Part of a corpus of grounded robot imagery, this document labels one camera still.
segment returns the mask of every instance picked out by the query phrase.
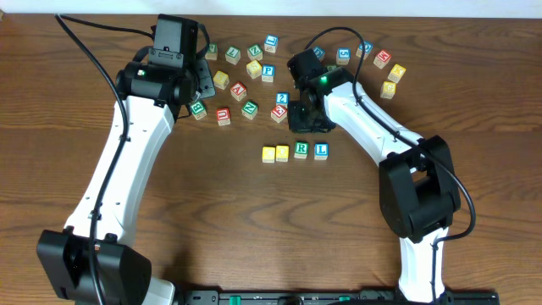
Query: number block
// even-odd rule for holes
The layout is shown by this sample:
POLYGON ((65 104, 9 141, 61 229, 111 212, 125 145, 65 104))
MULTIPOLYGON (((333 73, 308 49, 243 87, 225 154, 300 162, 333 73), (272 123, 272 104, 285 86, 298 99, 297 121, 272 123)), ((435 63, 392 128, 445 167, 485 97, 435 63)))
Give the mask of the number block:
POLYGON ((262 65, 256 59, 254 59, 246 65, 246 72, 254 80, 258 76, 262 75, 262 65))
POLYGON ((308 156, 308 143, 296 142, 296 152, 294 158, 307 158, 308 156))
POLYGON ((271 118, 274 119, 277 123, 282 122, 283 119, 286 119, 286 113, 288 111, 282 105, 277 105, 271 110, 271 118))
MULTIPOLYGON (((363 59, 367 59, 367 56, 371 53, 371 50, 373 50, 373 44, 371 42, 365 42, 365 56, 363 56, 363 59)), ((357 47, 356 56, 359 58, 362 56, 362 44, 360 43, 359 47, 357 47)))
POLYGON ((277 52, 277 46, 279 45, 279 38, 277 36, 268 35, 265 37, 265 43, 263 44, 263 49, 265 52, 275 53, 277 52))
POLYGON ((230 83, 230 77, 222 71, 217 71, 213 77, 214 86, 222 90, 230 83))
POLYGON ((258 46, 258 44, 255 44, 253 46, 250 46, 246 52, 248 53, 248 58, 251 60, 262 60, 263 59, 263 51, 258 46))
POLYGON ((316 54, 319 61, 324 60, 325 51, 321 47, 313 47, 312 50, 316 54))
POLYGON ((217 110, 217 121, 219 126, 231 124, 230 120, 230 110, 227 108, 222 108, 217 110))
POLYGON ((393 66, 393 69, 390 72, 390 75, 388 75, 388 80, 391 80, 397 84, 399 83, 399 80, 401 80, 401 77, 403 77, 405 72, 407 72, 407 69, 400 66, 399 64, 395 64, 395 66, 393 66))
POLYGON ((205 110, 205 106, 203 106, 203 103, 200 101, 197 101, 190 105, 190 109, 192 111, 192 114, 194 114, 194 118, 196 118, 197 120, 207 115, 207 110, 205 110))
POLYGON ((237 102, 240 102, 243 98, 246 97, 246 88, 241 84, 240 81, 237 81, 230 89, 231 96, 234 97, 237 102))
POLYGON ((265 64, 262 68, 262 81, 273 82, 274 66, 265 64))
POLYGON ((241 59, 241 50, 237 47, 230 47, 226 52, 226 61, 231 64, 239 63, 241 59))
POLYGON ((264 163, 274 163, 274 147, 263 147, 262 161, 264 163))
POLYGON ((277 93, 277 105, 281 105, 284 108, 288 108, 289 101, 290 101, 290 93, 288 92, 277 93))
POLYGON ((290 155, 290 148, 287 145, 277 145, 276 149, 276 161, 277 162, 288 162, 288 157, 290 155))
POLYGON ((387 53, 386 50, 382 50, 374 57, 374 64, 382 69, 390 62, 390 59, 391 55, 387 53))
POLYGON ((337 64, 338 65, 347 65, 350 61, 350 49, 345 47, 340 47, 337 50, 337 64))
POLYGON ((391 99, 395 95, 396 84, 391 81, 385 81, 380 89, 380 97, 391 99))
POLYGON ((257 105, 251 101, 246 102, 245 106, 241 110, 244 116, 248 119, 254 119, 257 114, 257 105))
POLYGON ((216 43, 209 43, 209 49, 205 53, 205 59, 209 59, 209 60, 218 59, 218 47, 216 43))
POLYGON ((314 159, 315 160, 326 160, 329 156, 329 146, 328 144, 316 144, 314 146, 314 159))

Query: wooden table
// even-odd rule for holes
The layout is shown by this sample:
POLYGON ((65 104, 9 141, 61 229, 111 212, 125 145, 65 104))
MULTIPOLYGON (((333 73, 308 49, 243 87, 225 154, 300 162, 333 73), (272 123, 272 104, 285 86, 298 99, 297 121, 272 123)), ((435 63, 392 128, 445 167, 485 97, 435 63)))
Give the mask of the wooden table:
MULTIPOLYGON (((82 16, 148 30, 156 16, 82 16)), ((478 212, 467 239, 448 242, 444 282, 453 289, 496 289, 502 304, 542 297, 542 23, 510 19, 200 17, 219 61, 259 104, 250 121, 228 91, 207 100, 209 115, 184 119, 158 154, 139 212, 135 250, 152 272, 225 290, 347 290, 394 286, 397 237, 379 211, 377 167, 338 128, 294 135, 269 117, 276 92, 296 92, 285 67, 321 30, 351 26, 392 54, 383 70, 362 69, 368 94, 391 116, 450 145, 478 212), (264 64, 274 83, 251 80, 246 48, 280 37, 264 64), (236 65, 224 50, 242 50, 236 65), (407 72, 395 97, 379 99, 392 64, 407 72), (214 111, 229 107, 232 124, 214 111), (327 161, 262 164, 264 145, 326 141, 327 161)), ((114 77, 144 36, 69 24, 114 77)), ((333 64, 347 33, 318 45, 333 64)), ((356 60, 348 68, 353 70, 356 60)), ((0 23, 0 303, 58 303, 36 256, 44 229, 61 230, 82 197, 113 115, 103 78, 51 15, 5 15, 0 23)), ((451 233, 466 228, 463 209, 451 233)))

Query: alphabet block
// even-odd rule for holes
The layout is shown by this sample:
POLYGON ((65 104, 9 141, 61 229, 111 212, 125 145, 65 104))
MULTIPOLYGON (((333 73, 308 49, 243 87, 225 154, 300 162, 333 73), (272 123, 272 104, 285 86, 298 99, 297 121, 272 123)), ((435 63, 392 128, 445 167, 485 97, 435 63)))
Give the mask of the alphabet block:
POLYGON ((226 52, 226 61, 231 64, 239 63, 241 59, 241 50, 237 47, 230 47, 226 52))
POLYGON ((395 64, 390 72, 390 75, 388 75, 388 80, 391 80, 397 84, 405 72, 407 72, 407 69, 401 67, 399 64, 395 64))
POLYGON ((227 108, 218 109, 217 121, 219 126, 229 125, 231 123, 230 110, 227 108))
POLYGON ((350 61, 350 49, 340 47, 337 50, 337 64, 338 65, 347 65, 350 61))
POLYGON ((278 45, 279 38, 277 36, 268 35, 267 37, 265 37, 265 43, 263 44, 263 48, 265 49, 265 52, 275 53, 277 52, 278 45))
POLYGON ((262 75, 262 65, 255 59, 246 65, 246 72, 252 79, 262 75))
POLYGON ((262 81, 273 82, 274 66, 265 64, 262 68, 262 81))
POLYGON ((296 151, 294 158, 307 158, 308 156, 308 143, 296 142, 296 151))
POLYGON ((207 115, 207 110, 205 110, 205 107, 200 101, 197 101, 190 105, 190 109, 192 111, 192 114, 194 115, 194 118, 196 118, 197 120, 207 115))
POLYGON ((248 58, 251 60, 262 60, 263 59, 263 51, 258 46, 258 44, 255 44, 253 46, 250 46, 246 52, 248 53, 248 58))
POLYGON ((217 71, 217 74, 213 77, 214 86, 222 90, 226 89, 226 86, 230 83, 230 78, 222 71, 217 71))
POLYGON ((374 64, 382 69, 390 62, 390 59, 391 55, 387 53, 386 50, 382 50, 374 57, 374 64))
POLYGON ((237 81, 230 89, 231 96, 234 97, 234 99, 237 102, 240 102, 243 98, 246 97, 246 88, 241 84, 240 81, 237 81))
POLYGON ((271 118, 273 118, 277 123, 282 122, 286 118, 287 110, 281 105, 277 105, 271 110, 271 118))
POLYGON ((316 144, 314 146, 314 159, 326 160, 329 156, 328 144, 316 144))
POLYGON ((251 101, 246 102, 245 106, 241 110, 244 116, 248 119, 254 119, 257 114, 257 105, 251 101))
POLYGON ((218 47, 216 43, 209 43, 209 49, 205 53, 205 59, 217 60, 218 59, 218 47))
POLYGON ((396 84, 391 81, 385 81, 380 89, 380 97, 391 99, 395 95, 396 84))

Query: yellow block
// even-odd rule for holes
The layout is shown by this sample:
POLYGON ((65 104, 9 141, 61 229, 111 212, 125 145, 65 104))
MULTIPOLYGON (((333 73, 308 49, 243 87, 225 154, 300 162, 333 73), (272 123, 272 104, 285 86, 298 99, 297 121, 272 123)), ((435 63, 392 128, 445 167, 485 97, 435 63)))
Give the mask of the yellow block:
POLYGON ((407 72, 407 69, 400 66, 399 64, 395 64, 395 66, 393 66, 393 69, 390 72, 390 75, 388 75, 388 80, 398 83, 399 80, 401 80, 401 77, 403 77, 403 75, 405 74, 405 72, 407 72))
POLYGON ((263 148, 262 161, 264 163, 274 163, 274 147, 263 148))
POLYGON ((288 162, 290 148, 286 145, 277 146, 277 162, 288 162))

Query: black cable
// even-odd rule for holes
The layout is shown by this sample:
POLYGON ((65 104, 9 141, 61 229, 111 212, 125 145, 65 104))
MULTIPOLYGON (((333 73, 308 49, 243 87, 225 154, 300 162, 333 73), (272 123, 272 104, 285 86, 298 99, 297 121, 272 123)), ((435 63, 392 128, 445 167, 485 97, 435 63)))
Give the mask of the black cable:
POLYGON ((119 104, 120 113, 122 115, 122 123, 123 123, 123 129, 122 129, 122 135, 119 138, 119 145, 117 146, 117 150, 115 151, 115 154, 113 156, 113 159, 111 160, 111 164, 109 165, 108 172, 105 174, 105 177, 103 178, 102 186, 100 187, 100 191, 98 192, 96 203, 94 204, 94 209, 92 210, 92 217, 91 217, 91 231, 89 235, 89 242, 88 242, 88 256, 89 256, 89 267, 91 270, 91 277, 92 277, 92 283, 94 284, 94 289, 96 290, 97 299, 100 304, 105 305, 105 296, 102 292, 102 287, 100 285, 100 281, 98 279, 98 270, 97 270, 97 258, 96 258, 96 226, 97 221, 100 216, 100 205, 102 204, 103 195, 105 194, 105 191, 108 188, 109 180, 111 179, 111 176, 113 174, 115 165, 119 161, 120 153, 122 152, 122 149, 124 147, 124 144, 126 143, 126 139, 128 137, 128 114, 126 113, 126 108, 122 102, 122 98, 120 97, 119 92, 117 91, 117 88, 115 87, 115 84, 111 80, 111 77, 109 77, 108 72, 102 67, 100 62, 94 57, 94 55, 91 53, 91 51, 77 38, 77 36, 74 34, 73 31, 69 29, 69 27, 64 23, 63 19, 66 19, 66 16, 63 16, 61 14, 55 14, 54 18, 57 20, 57 22, 62 26, 66 34, 77 44, 77 46, 83 51, 83 53, 86 54, 86 56, 92 61, 92 63, 96 66, 98 71, 102 74, 105 81, 108 83, 109 87, 111 88, 111 91, 115 95, 115 98, 117 100, 117 103, 119 104))
POLYGON ((437 245, 441 241, 453 241, 453 240, 463 238, 463 237, 469 235, 474 230, 474 226, 476 225, 476 211, 474 209, 473 199, 471 198, 470 194, 468 193, 467 188, 461 183, 461 181, 457 178, 457 176, 454 175, 442 163, 442 161, 440 161, 438 158, 433 156, 432 153, 430 153, 430 152, 426 151, 425 149, 419 147, 417 144, 410 142, 404 136, 401 136, 401 133, 398 130, 394 130, 391 126, 387 125, 379 116, 377 116, 375 113, 373 113, 371 108, 369 108, 365 104, 365 102, 359 97, 359 94, 357 93, 357 89, 356 89, 356 83, 357 83, 357 79, 359 77, 359 71, 362 68, 363 57, 365 56, 365 41, 363 40, 363 37, 361 36, 361 34, 359 34, 356 30, 353 30, 352 28, 349 28, 349 27, 344 27, 344 26, 333 27, 333 28, 324 30, 320 34, 316 35, 307 44, 305 49, 308 49, 312 45, 312 43, 315 42, 320 36, 322 36, 322 35, 324 35, 326 33, 329 33, 331 31, 349 31, 349 32, 353 33, 354 35, 356 35, 357 38, 359 38, 359 40, 361 42, 361 45, 363 46, 363 48, 362 48, 362 56, 359 59, 359 64, 357 65, 356 74, 354 75, 354 81, 352 82, 352 90, 353 90, 353 93, 354 93, 354 98, 356 99, 356 103, 359 104, 360 106, 362 106, 363 110, 365 110, 365 112, 367 112, 367 114, 369 114, 369 116, 372 119, 374 119, 377 123, 379 123, 384 129, 386 129, 397 140, 402 141, 403 143, 407 144, 414 151, 420 153, 427 160, 431 161, 436 166, 438 166, 442 170, 444 170, 446 172, 446 174, 449 175, 454 180, 454 183, 461 190, 461 193, 463 194, 463 196, 465 197, 465 200, 467 201, 468 209, 470 211, 470 216, 471 216, 471 221, 470 221, 470 224, 467 227, 467 229, 465 231, 463 231, 462 233, 459 233, 459 234, 456 234, 456 235, 453 235, 453 236, 445 236, 445 237, 437 238, 437 239, 434 240, 433 245, 432 245, 432 247, 433 247, 433 273, 432 273, 432 276, 431 276, 431 286, 433 287, 433 303, 436 303, 436 291, 435 291, 435 283, 434 282, 435 282, 435 277, 436 277, 436 255, 437 255, 437 251, 439 249, 437 245))
POLYGON ((124 31, 124 32, 129 32, 129 33, 141 34, 143 36, 147 36, 147 37, 154 40, 154 36, 151 33, 147 33, 147 32, 145 32, 143 30, 121 28, 121 27, 111 26, 111 25, 100 25, 100 24, 97 24, 97 23, 94 23, 94 22, 77 19, 77 18, 70 17, 70 16, 67 16, 67 15, 64 15, 64 14, 60 14, 59 16, 62 19, 69 20, 69 21, 72 21, 72 22, 75 22, 75 23, 78 23, 78 24, 88 25, 88 26, 95 27, 95 28, 98 28, 98 29, 103 29, 103 30, 124 31))

